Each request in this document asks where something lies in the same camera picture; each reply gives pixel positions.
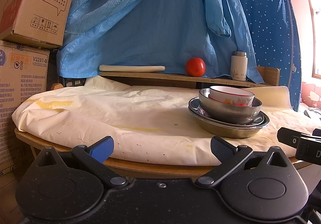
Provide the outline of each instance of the silver thermos lid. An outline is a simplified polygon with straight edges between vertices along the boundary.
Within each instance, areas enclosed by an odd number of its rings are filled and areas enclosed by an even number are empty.
[[[241,57],[247,57],[245,52],[237,52],[237,51],[233,51],[232,55],[234,56],[241,56]]]

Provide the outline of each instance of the metal dish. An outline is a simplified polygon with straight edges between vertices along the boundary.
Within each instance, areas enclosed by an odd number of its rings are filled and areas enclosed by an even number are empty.
[[[270,123],[269,117],[264,112],[262,112],[264,116],[263,123],[253,127],[244,127],[244,126],[229,126],[222,123],[209,122],[208,120],[205,120],[200,116],[198,116],[195,112],[193,112],[192,109],[188,108],[188,110],[196,118],[201,128],[203,128],[204,130],[212,134],[215,134],[220,137],[226,137],[226,138],[243,139],[243,138],[251,137],[257,134],[261,129],[265,128]]]
[[[199,90],[199,100],[201,107],[208,115],[219,121],[232,124],[251,123],[261,110],[262,102],[254,98],[252,106],[236,106],[210,99],[210,88]]]
[[[201,107],[200,105],[200,100],[198,97],[191,99],[188,102],[188,107],[195,112],[197,115],[199,115],[200,117],[202,117],[205,120],[209,120],[212,121],[214,123],[221,123],[224,125],[230,125],[230,126],[243,126],[243,127],[253,127],[253,126],[257,126],[260,125],[263,121],[264,121],[264,116],[262,112],[259,112],[255,119],[253,121],[251,121],[250,123],[247,124],[232,124],[232,123],[226,123],[226,122],[222,122],[219,120],[215,120],[212,119],[205,111],[204,109]]]

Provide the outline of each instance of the wooden edge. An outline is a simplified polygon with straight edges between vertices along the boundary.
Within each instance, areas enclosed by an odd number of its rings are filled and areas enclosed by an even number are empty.
[[[190,81],[190,82],[201,82],[201,83],[217,83],[217,84],[244,86],[244,87],[272,86],[268,84],[256,84],[251,82],[242,82],[242,81],[236,81],[236,80],[230,80],[230,79],[191,77],[187,75],[173,75],[173,74],[165,74],[165,73],[101,72],[99,75],[114,76],[114,77],[137,77],[137,78],[151,78],[151,79],[163,79],[163,80],[178,80],[178,81]]]
[[[53,83],[50,90],[53,91],[53,90],[61,89],[63,87],[64,86],[61,83]]]
[[[31,148],[31,151],[33,153],[33,157],[37,158],[37,154],[36,154],[35,148],[32,145],[30,145],[30,148]]]
[[[49,142],[43,140],[39,137],[36,137],[30,133],[19,131],[17,128],[14,130],[16,137],[39,149],[42,150],[45,146],[53,146],[57,151],[70,151],[71,148],[55,144],[53,142]],[[290,161],[293,163],[294,167],[298,169],[302,169],[311,165],[311,163],[307,163],[304,161],[299,161],[294,157],[290,158]],[[181,166],[181,165],[164,165],[164,164],[150,164],[150,163],[142,163],[142,162],[134,162],[134,161],[126,161],[115,158],[108,158],[104,164],[106,166],[110,166],[111,168],[118,169],[129,169],[140,172],[147,173],[158,173],[158,174],[173,174],[173,175],[203,175],[206,172],[212,170],[215,166]]]
[[[265,67],[263,80],[272,86],[279,86],[280,69]]]

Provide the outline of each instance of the curtain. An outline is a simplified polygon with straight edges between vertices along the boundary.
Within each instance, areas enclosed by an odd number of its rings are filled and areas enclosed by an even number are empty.
[[[320,36],[321,36],[321,0],[309,0],[311,7],[311,17],[313,20],[314,29],[314,67],[313,77],[321,78],[321,47],[320,47]]]

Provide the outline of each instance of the cardboard box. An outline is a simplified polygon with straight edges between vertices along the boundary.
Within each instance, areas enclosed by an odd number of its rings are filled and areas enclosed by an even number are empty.
[[[0,177],[0,224],[17,224],[23,218],[15,193],[18,182],[29,168],[30,163]]]
[[[62,45],[71,0],[0,0],[0,40],[42,48]]]
[[[0,41],[0,175],[33,160],[15,136],[11,115],[30,96],[46,91],[49,51]]]

